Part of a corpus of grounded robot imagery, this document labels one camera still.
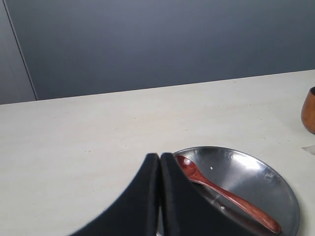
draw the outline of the gray wall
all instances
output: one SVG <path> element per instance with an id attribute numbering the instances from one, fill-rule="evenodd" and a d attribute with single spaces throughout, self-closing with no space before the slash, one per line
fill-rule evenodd
<path id="1" fill-rule="evenodd" d="M 0 1 L 0 104 L 34 100 L 8 15 Z"/>
<path id="2" fill-rule="evenodd" d="M 314 0 L 6 0 L 40 99 L 315 68 Z"/>

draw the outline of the black foam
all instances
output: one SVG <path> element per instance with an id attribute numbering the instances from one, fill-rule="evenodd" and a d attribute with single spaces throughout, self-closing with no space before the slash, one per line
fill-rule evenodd
<path id="1" fill-rule="evenodd" d="M 72 236 L 155 236 L 160 178 L 158 155 L 148 154 L 121 196 Z"/>
<path id="2" fill-rule="evenodd" d="M 193 187 L 171 153 L 161 156 L 164 236 L 253 236 Z"/>

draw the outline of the table surface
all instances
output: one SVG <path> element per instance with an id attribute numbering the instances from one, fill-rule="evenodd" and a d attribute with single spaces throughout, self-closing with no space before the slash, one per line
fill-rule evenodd
<path id="1" fill-rule="evenodd" d="M 315 235 L 315 136 L 301 123 L 315 70 L 0 106 L 0 235 L 64 236 L 107 208 L 146 153 L 222 146 L 290 184 Z"/>

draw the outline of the spoon handle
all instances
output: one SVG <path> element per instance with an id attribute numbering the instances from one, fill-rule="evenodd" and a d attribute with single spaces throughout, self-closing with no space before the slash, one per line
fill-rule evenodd
<path id="1" fill-rule="evenodd" d="M 249 214 L 252 218 L 254 218 L 256 221 L 258 221 L 260 224 L 262 224 L 264 227 L 269 229 L 271 232 L 279 234 L 281 233 L 281 227 L 280 225 L 269 215 L 267 215 L 265 212 L 260 210 L 259 208 L 255 207 L 251 203 L 247 202 L 246 200 L 236 196 L 235 194 L 226 191 L 222 189 L 221 187 L 215 185 L 214 183 L 210 182 L 208 179 L 206 179 L 203 175 L 200 175 L 199 173 L 195 173 L 193 177 L 193 181 L 205 184 L 209 188 L 215 190 L 216 192 L 220 193 L 222 196 L 233 202 L 235 205 L 237 205 L 239 208 L 241 208 L 243 211 L 245 211 L 247 214 Z"/>

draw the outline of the red wooden spoon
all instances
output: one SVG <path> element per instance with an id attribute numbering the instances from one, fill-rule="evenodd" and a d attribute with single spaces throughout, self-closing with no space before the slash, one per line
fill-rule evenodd
<path id="1" fill-rule="evenodd" d="M 228 192 L 219 186 L 215 185 L 214 183 L 210 182 L 207 178 L 203 176 L 203 174 L 199 171 L 198 167 L 190 161 L 188 158 L 180 155 L 175 156 L 180 167 L 188 177 L 188 179 L 192 182 L 203 184 L 231 202 L 233 202 L 235 205 L 237 205 L 240 209 L 245 211 L 247 214 L 249 214 L 252 218 L 257 220 L 260 224 L 262 224 L 264 227 L 269 229 L 271 232 L 279 234 L 281 233 L 281 227 L 280 225 L 269 215 L 267 215 L 265 212 L 262 210 L 258 209 L 254 205 L 250 204 L 246 200 L 234 195 L 231 192 Z"/>

